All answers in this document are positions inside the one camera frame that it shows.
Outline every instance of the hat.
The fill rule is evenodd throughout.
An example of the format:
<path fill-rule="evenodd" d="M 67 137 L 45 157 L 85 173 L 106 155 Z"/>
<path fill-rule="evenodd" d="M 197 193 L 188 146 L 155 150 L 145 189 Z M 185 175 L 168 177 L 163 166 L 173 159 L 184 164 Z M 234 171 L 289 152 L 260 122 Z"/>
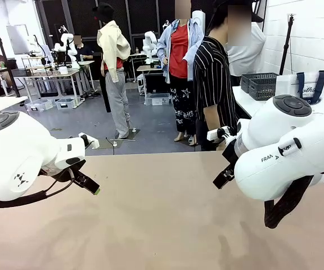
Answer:
<path fill-rule="evenodd" d="M 251 13 L 252 13 L 252 22 L 256 23 L 262 23 L 264 20 L 258 16 L 256 13 L 252 10 L 252 3 L 253 0 L 214 0 L 213 1 L 213 7 L 217 9 L 220 5 L 226 4 L 226 5 L 241 5 L 241 6 L 250 6 L 251 7 Z"/>
<path fill-rule="evenodd" d="M 95 17 L 102 21 L 103 23 L 109 23 L 113 20 L 113 13 L 115 10 L 110 4 L 100 2 L 98 7 L 92 9 Z"/>

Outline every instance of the concrete floor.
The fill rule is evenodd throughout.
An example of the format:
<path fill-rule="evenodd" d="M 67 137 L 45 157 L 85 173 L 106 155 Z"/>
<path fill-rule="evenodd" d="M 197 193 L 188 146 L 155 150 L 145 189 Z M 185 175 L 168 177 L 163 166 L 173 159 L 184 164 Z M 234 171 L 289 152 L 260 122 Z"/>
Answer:
<path fill-rule="evenodd" d="M 26 95 L 24 90 L 20 92 L 21 95 Z M 121 148 L 116 148 L 115 155 L 200 151 L 199 146 L 195 149 L 173 141 L 177 131 L 172 105 L 145 106 L 143 104 L 145 98 L 139 96 L 136 84 L 133 83 L 127 84 L 127 96 L 132 124 L 141 131 L 136 135 L 135 142 L 123 142 Z M 24 107 L 18 105 L 11 107 L 10 110 L 26 112 Z M 56 138 L 76 137 L 80 132 L 98 139 L 106 137 L 111 139 L 115 136 L 112 115 L 106 112 L 102 97 L 86 99 L 86 102 L 71 111 L 58 111 L 54 107 L 48 111 L 29 114 L 42 123 Z M 86 154 L 113 155 L 113 150 L 88 149 Z"/>

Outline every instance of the red top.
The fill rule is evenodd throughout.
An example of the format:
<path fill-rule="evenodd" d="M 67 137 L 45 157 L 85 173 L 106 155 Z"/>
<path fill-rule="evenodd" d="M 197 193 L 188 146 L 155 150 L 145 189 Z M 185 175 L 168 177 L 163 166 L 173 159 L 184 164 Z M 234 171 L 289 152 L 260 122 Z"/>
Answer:
<path fill-rule="evenodd" d="M 120 58 L 117 57 L 117 66 L 116 66 L 116 68 L 120 69 L 122 67 L 123 67 L 123 62 L 122 62 L 122 60 Z"/>
<path fill-rule="evenodd" d="M 177 78 L 187 79 L 187 61 L 182 60 L 188 51 L 187 24 L 177 27 L 172 34 L 171 45 L 169 72 Z"/>

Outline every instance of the black and white striped shirt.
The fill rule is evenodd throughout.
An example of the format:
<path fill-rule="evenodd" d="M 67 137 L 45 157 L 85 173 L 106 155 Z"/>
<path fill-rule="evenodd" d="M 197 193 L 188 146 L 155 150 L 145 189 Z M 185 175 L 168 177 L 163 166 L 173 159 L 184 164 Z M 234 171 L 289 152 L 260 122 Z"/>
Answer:
<path fill-rule="evenodd" d="M 237 128 L 235 97 L 233 95 L 228 55 L 214 38 L 205 37 L 193 63 L 193 91 L 197 117 L 204 121 L 203 109 L 217 105 L 221 127 Z"/>

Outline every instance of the wall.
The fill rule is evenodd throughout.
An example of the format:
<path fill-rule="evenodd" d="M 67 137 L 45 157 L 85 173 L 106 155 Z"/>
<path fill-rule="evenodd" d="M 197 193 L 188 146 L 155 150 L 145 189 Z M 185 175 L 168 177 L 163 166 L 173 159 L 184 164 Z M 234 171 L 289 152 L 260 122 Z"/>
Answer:
<path fill-rule="evenodd" d="M 288 14 L 295 14 L 295 21 L 283 73 L 324 70 L 324 0 L 268 0 L 262 70 L 279 73 Z"/>
<path fill-rule="evenodd" d="M 0 0 L 0 37 L 3 41 L 4 50 L 7 58 L 17 59 L 19 67 L 23 67 L 21 55 L 15 56 L 10 39 L 8 37 L 6 25 L 25 24 L 30 35 L 35 34 L 41 44 L 44 44 L 38 16 L 35 13 L 33 0 Z"/>

